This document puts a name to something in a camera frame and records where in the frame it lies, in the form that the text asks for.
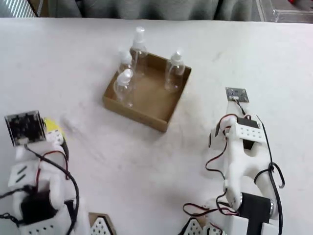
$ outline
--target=spray nozzle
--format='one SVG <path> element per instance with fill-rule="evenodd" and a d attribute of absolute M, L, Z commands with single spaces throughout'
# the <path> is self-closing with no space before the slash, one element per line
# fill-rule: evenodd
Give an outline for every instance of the spray nozzle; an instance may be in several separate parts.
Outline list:
<path fill-rule="evenodd" d="M 136 28 L 136 33 L 133 41 L 134 48 L 142 48 L 144 46 L 145 43 L 144 32 L 145 29 L 143 27 Z"/>
<path fill-rule="evenodd" d="M 130 65 L 132 63 L 132 55 L 131 53 L 129 52 L 129 50 L 121 50 L 119 52 L 119 56 L 121 58 L 121 62 L 123 64 L 127 64 L 127 65 Z"/>
<path fill-rule="evenodd" d="M 134 73 L 132 70 L 126 69 L 117 77 L 116 80 L 120 86 L 127 86 L 133 75 Z"/>
<path fill-rule="evenodd" d="M 182 62 L 182 49 L 178 49 L 171 57 L 173 64 L 180 64 Z"/>

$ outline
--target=yellow component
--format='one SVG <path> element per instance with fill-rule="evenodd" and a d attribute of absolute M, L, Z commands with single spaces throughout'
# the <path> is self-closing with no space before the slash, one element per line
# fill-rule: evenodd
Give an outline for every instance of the yellow component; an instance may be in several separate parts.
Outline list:
<path fill-rule="evenodd" d="M 44 122 L 45 122 L 47 132 L 58 130 L 62 134 L 63 138 L 65 139 L 65 134 L 63 130 L 57 124 L 55 124 L 54 121 L 48 118 L 44 118 Z"/>

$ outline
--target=brown cardboard box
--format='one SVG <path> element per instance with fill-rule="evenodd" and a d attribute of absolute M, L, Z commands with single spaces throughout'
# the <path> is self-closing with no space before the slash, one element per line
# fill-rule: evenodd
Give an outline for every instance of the brown cardboard box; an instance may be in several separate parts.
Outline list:
<path fill-rule="evenodd" d="M 133 107 L 124 106 L 116 98 L 113 84 L 118 76 L 117 73 L 104 92 L 102 100 L 107 109 L 159 131 L 166 132 L 186 86 L 191 68 L 186 66 L 181 90 L 170 93 L 164 88 L 167 59 L 149 53 L 147 61 L 146 76 L 136 84 Z"/>

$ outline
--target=plastic bottle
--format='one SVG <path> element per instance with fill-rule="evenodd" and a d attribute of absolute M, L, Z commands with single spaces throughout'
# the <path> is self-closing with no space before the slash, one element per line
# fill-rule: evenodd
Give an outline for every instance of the plastic bottle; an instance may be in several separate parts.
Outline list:
<path fill-rule="evenodd" d="M 147 68 L 148 52 L 145 47 L 144 32 L 145 29 L 143 27 L 136 28 L 133 46 L 130 49 L 130 53 L 134 59 L 133 68 L 137 78 L 144 77 Z"/>
<path fill-rule="evenodd" d="M 170 92 L 178 91 L 182 86 L 185 65 L 181 58 L 181 51 L 177 50 L 166 63 L 165 89 Z"/>
<path fill-rule="evenodd" d="M 126 69 L 134 70 L 132 66 L 133 58 L 128 50 L 120 51 L 120 58 L 121 58 L 121 63 L 117 69 L 119 74 L 124 72 L 124 70 Z"/>
<path fill-rule="evenodd" d="M 117 99 L 126 106 L 134 105 L 134 85 L 132 77 L 134 73 L 130 69 L 124 70 L 116 79 L 113 89 Z"/>

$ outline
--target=white table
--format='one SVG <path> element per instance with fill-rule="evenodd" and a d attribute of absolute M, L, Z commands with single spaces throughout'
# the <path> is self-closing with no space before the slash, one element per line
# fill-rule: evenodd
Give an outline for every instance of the white table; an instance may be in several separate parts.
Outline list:
<path fill-rule="evenodd" d="M 150 52 L 169 57 L 182 47 L 192 67 L 165 134 L 101 102 L 117 50 L 130 46 L 138 25 Z M 204 170 L 207 137 L 225 114 L 225 87 L 246 88 L 286 179 L 283 234 L 305 234 L 313 226 L 312 38 L 309 24 L 0 19 L 0 116 L 38 109 L 69 119 L 70 171 L 89 211 L 108 213 L 119 235 L 173 235 L 187 221 L 185 202 L 222 192 L 219 175 Z M 0 149 L 5 192 L 14 148 L 4 121 Z M 1 200 L 0 212 L 11 212 L 11 202 Z M 10 221 L 0 229 L 17 234 Z"/>

